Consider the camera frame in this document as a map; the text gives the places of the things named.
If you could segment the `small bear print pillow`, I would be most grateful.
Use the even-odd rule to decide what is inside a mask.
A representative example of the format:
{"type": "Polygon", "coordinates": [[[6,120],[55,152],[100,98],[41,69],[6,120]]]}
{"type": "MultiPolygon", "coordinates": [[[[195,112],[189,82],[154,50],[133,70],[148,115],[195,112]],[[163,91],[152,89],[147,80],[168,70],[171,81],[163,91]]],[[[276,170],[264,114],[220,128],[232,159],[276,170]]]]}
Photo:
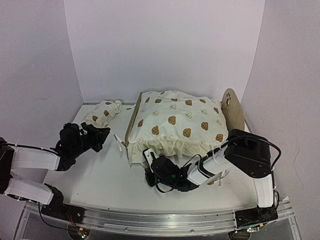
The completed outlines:
{"type": "Polygon", "coordinates": [[[84,116],[81,123],[93,125],[95,128],[106,128],[111,120],[121,112],[122,105],[120,100],[103,100],[84,116]]]}

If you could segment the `large bear print cushion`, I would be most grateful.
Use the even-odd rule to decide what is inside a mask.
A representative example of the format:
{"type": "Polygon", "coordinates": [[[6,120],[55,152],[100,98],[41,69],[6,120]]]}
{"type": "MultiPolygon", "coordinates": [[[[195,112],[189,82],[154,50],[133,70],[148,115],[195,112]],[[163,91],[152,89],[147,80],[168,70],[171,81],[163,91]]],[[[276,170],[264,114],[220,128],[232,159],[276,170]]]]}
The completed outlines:
{"type": "Polygon", "coordinates": [[[178,167],[170,157],[205,156],[228,138],[220,101],[176,90],[140,93],[122,144],[129,165],[148,171],[151,185],[181,192],[199,185],[187,179],[190,164],[178,167]]]}

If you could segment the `wooden pet bed frame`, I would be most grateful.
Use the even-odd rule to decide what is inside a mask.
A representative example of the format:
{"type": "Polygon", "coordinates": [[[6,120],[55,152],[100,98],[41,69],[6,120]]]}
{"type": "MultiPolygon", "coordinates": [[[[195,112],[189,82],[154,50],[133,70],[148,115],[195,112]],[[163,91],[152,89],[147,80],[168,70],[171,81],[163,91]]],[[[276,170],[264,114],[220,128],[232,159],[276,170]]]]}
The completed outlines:
{"type": "Polygon", "coordinates": [[[245,130],[242,106],[229,88],[222,101],[176,90],[140,93],[123,145],[131,162],[145,149],[174,156],[218,148],[233,129],[245,130]]]}

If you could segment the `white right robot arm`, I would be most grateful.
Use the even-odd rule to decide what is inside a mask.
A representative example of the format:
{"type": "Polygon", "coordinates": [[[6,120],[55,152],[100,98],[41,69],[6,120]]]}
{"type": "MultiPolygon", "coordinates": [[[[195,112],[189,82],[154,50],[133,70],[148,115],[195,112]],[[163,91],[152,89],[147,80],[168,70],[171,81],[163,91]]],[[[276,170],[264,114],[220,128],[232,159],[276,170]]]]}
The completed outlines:
{"type": "Polygon", "coordinates": [[[217,174],[235,167],[253,180],[257,197],[256,207],[235,212],[237,227],[266,224],[278,218],[280,194],[275,187],[274,168],[282,151],[262,136],[232,129],[221,146],[205,156],[198,154],[198,161],[188,160],[182,167],[150,148],[142,155],[148,163],[146,181],[160,193],[164,193],[160,184],[170,191],[193,191],[217,174]]]}

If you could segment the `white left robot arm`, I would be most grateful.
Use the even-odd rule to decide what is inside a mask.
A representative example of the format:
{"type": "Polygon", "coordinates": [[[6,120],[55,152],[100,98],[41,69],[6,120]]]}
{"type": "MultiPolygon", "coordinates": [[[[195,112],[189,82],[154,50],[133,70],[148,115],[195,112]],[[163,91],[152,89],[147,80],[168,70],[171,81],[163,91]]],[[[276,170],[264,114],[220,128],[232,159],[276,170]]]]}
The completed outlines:
{"type": "Polygon", "coordinates": [[[53,185],[39,183],[18,174],[20,170],[66,172],[76,159],[89,150],[96,153],[111,133],[110,128],[97,128],[85,122],[66,123],[59,140],[50,149],[0,139],[0,193],[17,200],[36,202],[41,214],[63,219],[80,214],[82,208],[64,202],[63,193],[53,185]]]}

